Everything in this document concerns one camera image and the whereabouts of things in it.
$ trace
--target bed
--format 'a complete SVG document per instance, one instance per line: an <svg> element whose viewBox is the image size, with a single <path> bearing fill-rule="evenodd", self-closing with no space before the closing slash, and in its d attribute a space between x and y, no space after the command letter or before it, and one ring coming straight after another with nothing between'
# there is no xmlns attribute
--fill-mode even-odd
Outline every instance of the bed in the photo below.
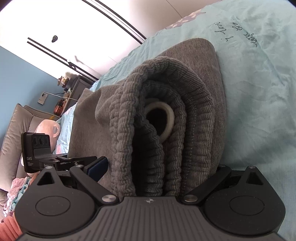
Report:
<svg viewBox="0 0 296 241"><path fill-rule="evenodd" d="M215 47L227 133L222 164L256 165L286 207L279 234L296 240L296 8L285 0L223 0L157 32L112 67L92 91L124 79L139 64L190 38ZM67 153L75 105L58 120Z"/></svg>

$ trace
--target camera lens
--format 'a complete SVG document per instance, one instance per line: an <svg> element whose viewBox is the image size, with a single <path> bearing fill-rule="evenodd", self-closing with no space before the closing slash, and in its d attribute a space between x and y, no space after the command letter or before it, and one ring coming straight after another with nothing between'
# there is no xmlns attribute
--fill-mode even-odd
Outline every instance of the camera lens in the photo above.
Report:
<svg viewBox="0 0 296 241"><path fill-rule="evenodd" d="M36 146L37 144L38 144L38 142L37 142L37 138L34 137L34 138L33 138L33 145Z"/></svg>
<svg viewBox="0 0 296 241"><path fill-rule="evenodd" d="M47 137L45 137L45 139L44 139L44 143L45 143L45 145L48 145L48 144L49 144L49 140L48 140Z"/></svg>
<svg viewBox="0 0 296 241"><path fill-rule="evenodd" d="M41 137L39 137L39 144L40 144L41 146L43 146L43 144L44 144L43 138L41 138Z"/></svg>

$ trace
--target blue wall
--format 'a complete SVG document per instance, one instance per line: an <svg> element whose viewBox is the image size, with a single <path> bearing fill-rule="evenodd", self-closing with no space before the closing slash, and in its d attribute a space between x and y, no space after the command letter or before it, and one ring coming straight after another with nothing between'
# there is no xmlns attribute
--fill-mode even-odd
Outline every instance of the blue wall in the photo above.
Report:
<svg viewBox="0 0 296 241"><path fill-rule="evenodd" d="M48 95L37 103L42 92L59 93L57 79L0 46L0 145L17 103L53 113L59 97Z"/></svg>

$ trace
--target sofa cushion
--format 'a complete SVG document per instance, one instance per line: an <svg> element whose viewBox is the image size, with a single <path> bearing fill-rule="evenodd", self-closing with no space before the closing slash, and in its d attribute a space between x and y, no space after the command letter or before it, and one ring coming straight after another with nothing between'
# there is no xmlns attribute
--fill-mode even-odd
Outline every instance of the sofa cushion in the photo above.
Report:
<svg viewBox="0 0 296 241"><path fill-rule="evenodd" d="M16 105L0 152L0 189L9 191L16 177L22 154L21 134L26 131L34 132L42 120L43 118L34 116L20 104Z"/></svg>
<svg viewBox="0 0 296 241"><path fill-rule="evenodd" d="M6 202L7 202L7 192L0 189L0 220L4 218L4 213L2 212L2 210Z"/></svg>
<svg viewBox="0 0 296 241"><path fill-rule="evenodd" d="M49 120L53 120L53 121L57 121L58 119L60 119L60 117L57 115L34 109L28 105L25 105L24 108L26 110L30 111L33 115L40 117L42 119L49 119Z"/></svg>

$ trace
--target ribbed knit fabric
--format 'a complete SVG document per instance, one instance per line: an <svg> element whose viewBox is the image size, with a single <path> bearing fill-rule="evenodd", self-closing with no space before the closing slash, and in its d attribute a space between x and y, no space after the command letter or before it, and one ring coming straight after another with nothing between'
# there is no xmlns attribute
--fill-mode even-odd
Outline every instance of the ribbed knit fabric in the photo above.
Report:
<svg viewBox="0 0 296 241"><path fill-rule="evenodd" d="M207 86L214 102L215 119L211 147L212 161L209 163L210 166L205 166L207 164L202 161L187 163L186 166L182 166L182 186L185 188L185 192L189 192L192 188L195 188L200 184L200 181L198 181L196 176L188 177L190 173L193 174L190 170L198 170L196 174L199 176L199 179L204 181L208 178L208 175L213 175L216 172L217 165L222 156L224 148L223 141L226 131L226 103L224 88L221 81L222 78L215 49L213 45L205 39L198 38L186 40L164 51L160 55L176 58L193 70ZM191 155L190 150L186 147L184 155ZM210 173L203 172L202 170L204 168L210 169ZM188 179L197 180L197 182L193 182L192 186L190 186L189 183L185 183Z"/></svg>
<svg viewBox="0 0 296 241"><path fill-rule="evenodd" d="M170 58L145 61L115 85L85 90L74 112L69 157L106 156L109 169L99 183L119 197L183 195L212 175L221 157L226 108L213 46L191 39L162 55ZM147 98L174 111L163 144L145 118Z"/></svg>
<svg viewBox="0 0 296 241"><path fill-rule="evenodd" d="M0 241L14 241L20 235L22 231L18 226L15 216L7 216L3 219L3 223L0 223Z"/></svg>

